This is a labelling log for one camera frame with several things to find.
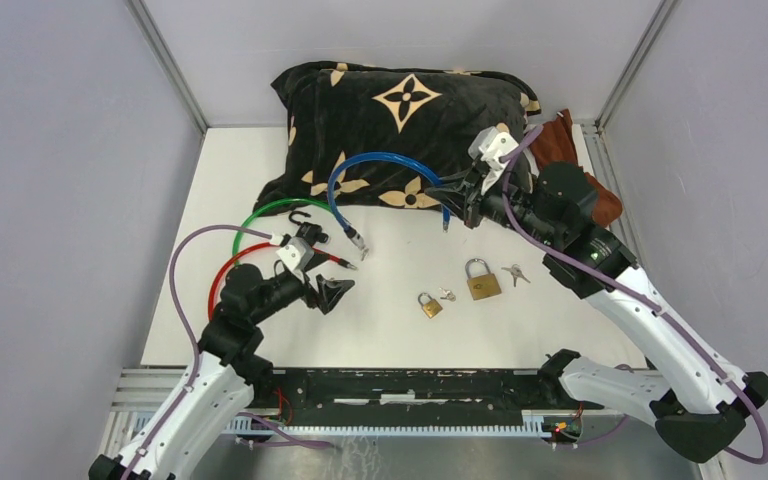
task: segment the small padlock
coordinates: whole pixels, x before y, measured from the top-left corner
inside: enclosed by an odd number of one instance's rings
[[[469,267],[473,263],[480,263],[484,265],[484,269],[487,273],[484,275],[473,277],[469,273]],[[473,258],[466,262],[466,284],[469,286],[469,293],[472,295],[473,300],[481,300],[483,298],[495,297],[502,293],[502,287],[499,286],[499,281],[496,280],[496,275],[490,271],[490,267],[487,266],[487,262],[480,258]]]
[[[422,303],[422,297],[428,297],[428,301]],[[419,304],[422,306],[422,311],[425,312],[428,318],[434,318],[434,315],[437,315],[443,310],[443,306],[440,305],[440,302],[425,292],[420,293],[416,299],[419,301]]]

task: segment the patterned pillow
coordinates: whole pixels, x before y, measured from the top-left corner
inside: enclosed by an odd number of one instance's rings
[[[540,113],[528,85],[498,72],[313,62],[285,71],[272,88],[287,107],[289,152],[255,208],[289,197],[325,201],[331,171],[364,152],[400,153],[452,175],[471,165],[467,148],[478,132],[495,125],[519,140],[526,117]],[[412,170],[370,162],[344,171],[335,196],[341,205],[439,208],[422,193],[427,186]]]

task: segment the brown towel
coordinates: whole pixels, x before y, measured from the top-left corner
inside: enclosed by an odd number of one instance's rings
[[[567,162],[578,165],[575,143],[572,139],[572,115],[565,109],[551,122],[543,124],[541,133],[531,144],[531,153],[537,162],[537,169],[552,162]],[[589,173],[584,174],[587,181],[599,193],[599,200],[593,208],[593,221],[607,227],[622,214],[622,202],[610,190],[603,187],[599,180]]]

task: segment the white table surface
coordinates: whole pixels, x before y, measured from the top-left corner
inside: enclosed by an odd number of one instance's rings
[[[210,129],[176,244],[205,225],[242,223],[262,186],[283,172],[286,151],[284,128]],[[265,340],[258,354],[276,366],[535,368],[561,348],[607,365],[645,365],[637,347],[601,313],[552,279],[541,264],[542,253],[512,231],[490,221],[468,230],[453,218],[444,234],[439,212],[341,208],[371,248],[370,256],[360,262],[357,249],[328,212],[311,206],[305,210],[331,235],[331,242],[321,248],[347,258],[360,270],[328,262],[314,271],[357,282],[329,315],[296,302],[260,324]],[[252,227],[291,234],[296,230],[286,215],[257,220]],[[230,257],[233,237],[230,231],[202,235],[179,260],[179,294],[197,336],[207,324],[210,283]],[[242,247],[260,241],[248,237]],[[253,253],[247,261],[269,276],[277,258],[273,252]],[[502,295],[472,300],[464,264],[473,257],[490,264]],[[513,263],[522,267],[531,284],[520,281],[512,286],[501,267]],[[453,290],[457,301],[441,300],[444,310],[429,320],[417,295],[437,294],[439,287]],[[191,355],[166,279],[142,363],[185,365]]]

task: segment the gold flower pattern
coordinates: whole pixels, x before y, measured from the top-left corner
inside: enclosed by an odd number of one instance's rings
[[[372,98],[390,110],[396,121],[396,128],[401,133],[402,127],[420,107],[439,96],[439,93],[423,85],[416,75],[410,74],[395,87]]]
[[[287,137],[287,145],[288,146],[293,145],[293,140],[296,139],[296,125],[295,124],[296,124],[296,116],[293,115],[292,117],[290,117],[290,133],[288,134],[288,137]]]
[[[456,68],[454,70],[446,70],[446,73],[451,73],[453,75],[478,75],[481,72],[476,72],[476,71],[468,72],[462,68]]]
[[[394,207],[429,208],[440,205],[440,202],[437,200],[434,200],[424,193],[420,193],[421,190],[422,178],[417,176],[405,186],[404,192],[393,190],[382,193],[378,198],[381,199],[382,202]]]
[[[346,161],[346,152],[340,152],[340,156],[337,157],[337,163],[334,164],[334,170],[337,169],[337,167],[340,166],[343,162]],[[313,183],[313,170],[307,172],[302,177],[302,181],[305,183]],[[359,178],[357,180],[348,180],[346,181],[346,171],[343,170],[340,172],[340,175],[337,176],[337,183],[334,185],[334,198],[337,198],[340,196],[341,193],[352,193],[360,190],[361,188],[368,187],[369,182],[366,180]],[[320,195],[324,191],[328,190],[328,182],[325,183],[317,183],[316,185],[310,186],[310,196],[315,197],[317,195]]]
[[[519,104],[525,109],[526,114],[540,110],[540,102],[528,98],[528,95],[524,93],[519,94]]]
[[[343,79],[343,75],[349,70],[345,63],[338,63],[337,67],[331,72],[331,86],[337,85]]]

